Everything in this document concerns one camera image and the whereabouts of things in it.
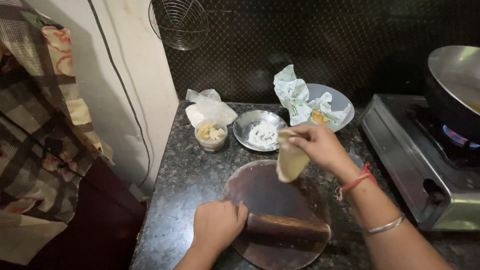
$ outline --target rolling pin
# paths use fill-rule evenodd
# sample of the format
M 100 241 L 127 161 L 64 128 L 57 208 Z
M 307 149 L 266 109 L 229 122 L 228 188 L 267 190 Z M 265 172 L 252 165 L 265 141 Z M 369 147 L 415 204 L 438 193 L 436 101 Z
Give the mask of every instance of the rolling pin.
M 245 230 L 250 233 L 313 241 L 328 241 L 332 237 L 330 226 L 324 222 L 255 213 L 248 214 Z

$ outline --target wok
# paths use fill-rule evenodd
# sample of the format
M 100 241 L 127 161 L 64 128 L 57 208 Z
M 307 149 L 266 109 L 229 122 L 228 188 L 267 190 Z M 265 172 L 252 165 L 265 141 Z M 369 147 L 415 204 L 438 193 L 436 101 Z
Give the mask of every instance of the wok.
M 447 46 L 428 57 L 425 91 L 432 111 L 451 130 L 480 142 L 480 48 Z

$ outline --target rolled dough sheet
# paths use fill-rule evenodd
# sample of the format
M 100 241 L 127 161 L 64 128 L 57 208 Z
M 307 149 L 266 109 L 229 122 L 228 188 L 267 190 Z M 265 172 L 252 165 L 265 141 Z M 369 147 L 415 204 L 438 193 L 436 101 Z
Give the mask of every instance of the rolled dough sheet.
M 278 131 L 278 161 L 276 163 L 276 172 L 278 179 L 284 183 L 291 183 L 297 179 L 305 165 L 310 159 L 302 149 L 296 147 L 288 138 L 298 136 L 291 130 Z

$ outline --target wire basket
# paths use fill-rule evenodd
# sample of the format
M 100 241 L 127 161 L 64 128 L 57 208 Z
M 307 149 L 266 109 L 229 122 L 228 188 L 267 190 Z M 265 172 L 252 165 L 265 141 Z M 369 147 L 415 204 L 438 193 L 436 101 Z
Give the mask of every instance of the wire basket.
M 207 37 L 207 14 L 197 0 L 152 0 L 148 13 L 156 35 L 170 47 L 194 49 Z

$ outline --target hand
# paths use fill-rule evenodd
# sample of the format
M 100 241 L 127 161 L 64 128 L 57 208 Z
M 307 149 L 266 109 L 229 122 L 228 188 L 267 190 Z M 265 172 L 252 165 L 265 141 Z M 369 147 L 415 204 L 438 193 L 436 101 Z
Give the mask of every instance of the hand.
M 341 181 L 353 181 L 361 175 L 360 169 L 326 125 L 301 124 L 288 129 L 299 135 L 291 137 L 291 143 L 303 149 L 311 161 L 337 175 Z
M 231 201 L 202 203 L 193 218 L 193 241 L 191 248 L 210 250 L 218 256 L 240 234 L 248 216 L 248 209 Z

